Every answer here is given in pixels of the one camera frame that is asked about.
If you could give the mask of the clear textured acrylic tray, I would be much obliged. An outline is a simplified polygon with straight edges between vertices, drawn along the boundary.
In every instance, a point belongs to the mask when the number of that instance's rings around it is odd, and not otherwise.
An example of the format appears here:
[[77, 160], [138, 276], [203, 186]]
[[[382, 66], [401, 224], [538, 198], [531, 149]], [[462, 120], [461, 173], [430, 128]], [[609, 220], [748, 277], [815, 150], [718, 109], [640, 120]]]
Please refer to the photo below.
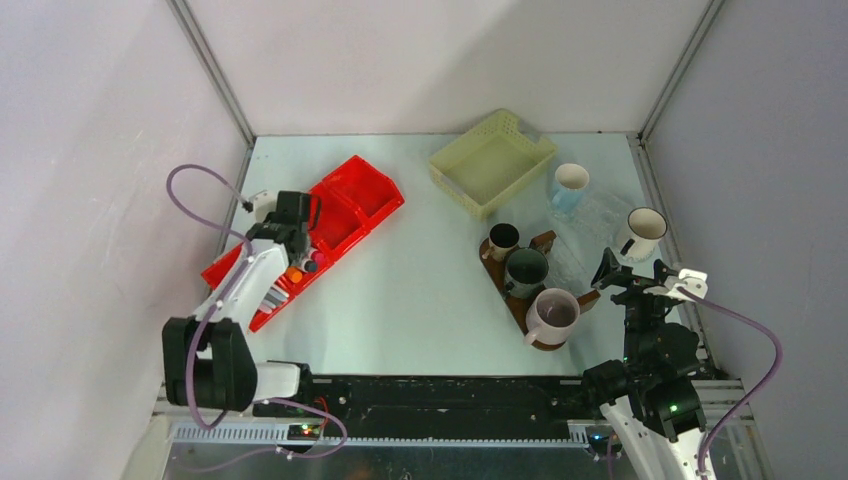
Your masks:
[[588, 190], [565, 220], [580, 234], [602, 243], [614, 241], [634, 203], [607, 189]]

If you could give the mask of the white mug black handle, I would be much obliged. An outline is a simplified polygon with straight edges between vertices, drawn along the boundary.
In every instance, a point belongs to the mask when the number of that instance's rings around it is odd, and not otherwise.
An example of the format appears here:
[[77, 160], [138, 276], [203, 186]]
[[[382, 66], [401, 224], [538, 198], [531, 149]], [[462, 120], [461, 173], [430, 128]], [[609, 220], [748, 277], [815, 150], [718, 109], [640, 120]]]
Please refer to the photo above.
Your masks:
[[647, 260], [668, 232], [668, 221], [649, 207], [633, 209], [616, 235], [613, 250], [633, 262]]

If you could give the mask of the light blue mug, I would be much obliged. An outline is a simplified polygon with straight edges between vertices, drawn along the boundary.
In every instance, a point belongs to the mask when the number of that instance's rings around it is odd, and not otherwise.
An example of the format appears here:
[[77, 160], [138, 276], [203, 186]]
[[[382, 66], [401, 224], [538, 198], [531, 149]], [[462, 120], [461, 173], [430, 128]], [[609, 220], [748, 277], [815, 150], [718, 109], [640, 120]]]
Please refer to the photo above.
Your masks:
[[555, 212], [567, 214], [582, 200], [590, 184], [590, 174], [581, 165], [564, 163], [553, 173], [549, 201]]

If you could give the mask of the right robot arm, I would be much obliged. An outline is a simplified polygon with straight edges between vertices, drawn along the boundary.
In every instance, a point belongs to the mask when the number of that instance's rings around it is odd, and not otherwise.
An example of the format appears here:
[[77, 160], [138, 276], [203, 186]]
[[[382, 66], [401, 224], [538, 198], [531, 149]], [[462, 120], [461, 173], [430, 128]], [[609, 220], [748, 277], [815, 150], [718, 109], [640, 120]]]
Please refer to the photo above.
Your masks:
[[705, 298], [706, 274], [657, 260], [652, 277], [640, 276], [605, 248], [591, 285], [619, 288], [611, 300], [625, 309], [625, 335], [621, 359], [584, 371], [583, 408], [609, 422], [639, 478], [709, 478], [706, 418], [692, 383], [699, 337], [666, 320], [675, 306]]

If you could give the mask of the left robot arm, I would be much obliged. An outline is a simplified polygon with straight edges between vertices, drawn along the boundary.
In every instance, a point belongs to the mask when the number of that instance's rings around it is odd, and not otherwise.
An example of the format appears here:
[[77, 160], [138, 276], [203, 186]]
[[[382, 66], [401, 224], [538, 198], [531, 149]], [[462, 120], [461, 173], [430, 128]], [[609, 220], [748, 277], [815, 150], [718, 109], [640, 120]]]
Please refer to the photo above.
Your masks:
[[263, 301], [279, 306], [287, 300], [276, 282], [309, 245], [305, 221], [254, 224], [212, 294], [190, 316], [166, 322], [164, 383], [171, 404], [241, 412], [257, 401], [277, 398], [292, 416], [312, 411], [316, 390], [302, 380], [301, 367], [256, 361], [247, 339]]

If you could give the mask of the pink white mug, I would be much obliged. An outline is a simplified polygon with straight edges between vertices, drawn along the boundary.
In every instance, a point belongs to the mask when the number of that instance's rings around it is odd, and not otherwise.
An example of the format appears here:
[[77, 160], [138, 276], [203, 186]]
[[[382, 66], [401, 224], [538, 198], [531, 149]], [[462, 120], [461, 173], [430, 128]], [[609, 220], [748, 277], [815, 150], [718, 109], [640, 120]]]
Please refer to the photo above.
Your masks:
[[559, 288], [544, 289], [526, 313], [524, 343], [557, 349], [571, 336], [579, 318], [580, 305], [574, 295]]

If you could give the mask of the cream plastic basket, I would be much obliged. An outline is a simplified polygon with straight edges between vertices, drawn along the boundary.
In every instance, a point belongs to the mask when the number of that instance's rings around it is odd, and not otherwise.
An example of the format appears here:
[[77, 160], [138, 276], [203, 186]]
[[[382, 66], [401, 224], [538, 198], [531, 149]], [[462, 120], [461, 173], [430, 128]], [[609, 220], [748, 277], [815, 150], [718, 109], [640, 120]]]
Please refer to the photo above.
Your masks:
[[483, 221], [544, 173], [557, 145], [508, 109], [498, 109], [429, 157], [439, 186]]

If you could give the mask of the dark green mug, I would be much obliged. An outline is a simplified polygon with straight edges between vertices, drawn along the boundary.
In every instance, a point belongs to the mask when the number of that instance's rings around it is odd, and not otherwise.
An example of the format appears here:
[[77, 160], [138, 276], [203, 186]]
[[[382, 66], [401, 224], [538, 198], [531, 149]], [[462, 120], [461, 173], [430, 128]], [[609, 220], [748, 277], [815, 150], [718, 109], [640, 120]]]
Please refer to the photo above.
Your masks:
[[515, 250], [506, 258], [502, 297], [530, 298], [543, 286], [548, 272], [545, 254], [533, 248]]

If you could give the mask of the brown mug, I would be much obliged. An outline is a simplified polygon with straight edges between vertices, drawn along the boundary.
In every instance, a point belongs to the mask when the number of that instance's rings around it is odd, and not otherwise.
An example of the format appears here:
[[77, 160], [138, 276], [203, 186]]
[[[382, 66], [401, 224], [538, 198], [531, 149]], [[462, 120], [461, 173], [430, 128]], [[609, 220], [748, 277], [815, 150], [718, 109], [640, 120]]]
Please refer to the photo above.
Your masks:
[[518, 245], [519, 239], [520, 233], [514, 225], [498, 223], [489, 230], [487, 246], [484, 248], [481, 258], [503, 262], [507, 254]]

